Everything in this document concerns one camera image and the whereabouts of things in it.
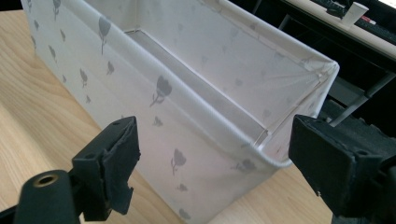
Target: fabric storage bin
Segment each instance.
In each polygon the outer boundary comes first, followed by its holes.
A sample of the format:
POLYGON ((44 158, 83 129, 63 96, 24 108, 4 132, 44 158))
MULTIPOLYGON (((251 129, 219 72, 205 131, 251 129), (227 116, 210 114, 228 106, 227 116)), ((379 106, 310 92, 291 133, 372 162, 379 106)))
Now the fabric storage bin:
POLYGON ((205 223, 291 164, 338 64, 222 0, 22 0, 37 55, 102 127, 136 116, 137 170, 205 223))

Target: background table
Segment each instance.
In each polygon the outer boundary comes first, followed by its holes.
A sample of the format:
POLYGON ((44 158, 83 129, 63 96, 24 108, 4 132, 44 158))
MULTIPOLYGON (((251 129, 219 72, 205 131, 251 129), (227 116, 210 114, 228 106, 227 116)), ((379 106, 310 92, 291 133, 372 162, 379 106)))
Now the background table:
MULTIPOLYGON (((0 211, 18 202, 21 186, 33 175, 70 170, 71 159, 99 132, 35 55, 24 13, 0 12, 0 211)), ((128 215, 113 212, 107 223, 182 222, 137 171, 129 183, 134 195, 128 215)), ((291 166, 210 223, 330 223, 331 216, 291 166)))

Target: storage box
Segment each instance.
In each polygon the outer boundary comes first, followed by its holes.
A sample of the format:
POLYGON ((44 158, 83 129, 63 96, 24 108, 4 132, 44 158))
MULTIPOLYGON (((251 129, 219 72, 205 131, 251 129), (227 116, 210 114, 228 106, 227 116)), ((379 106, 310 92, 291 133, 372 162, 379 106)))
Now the storage box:
POLYGON ((222 0, 25 1, 36 53, 101 126, 135 115, 138 171, 204 223, 290 165, 338 64, 222 0))

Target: white cup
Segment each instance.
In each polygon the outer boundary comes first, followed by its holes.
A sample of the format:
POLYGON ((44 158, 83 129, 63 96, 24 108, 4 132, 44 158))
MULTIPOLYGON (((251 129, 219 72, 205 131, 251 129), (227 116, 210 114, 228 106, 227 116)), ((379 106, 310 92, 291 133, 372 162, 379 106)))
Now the white cup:
POLYGON ((354 2, 347 11, 345 17, 341 20, 341 23, 347 27, 350 27, 352 24, 355 24, 355 22, 368 10, 368 7, 354 2))

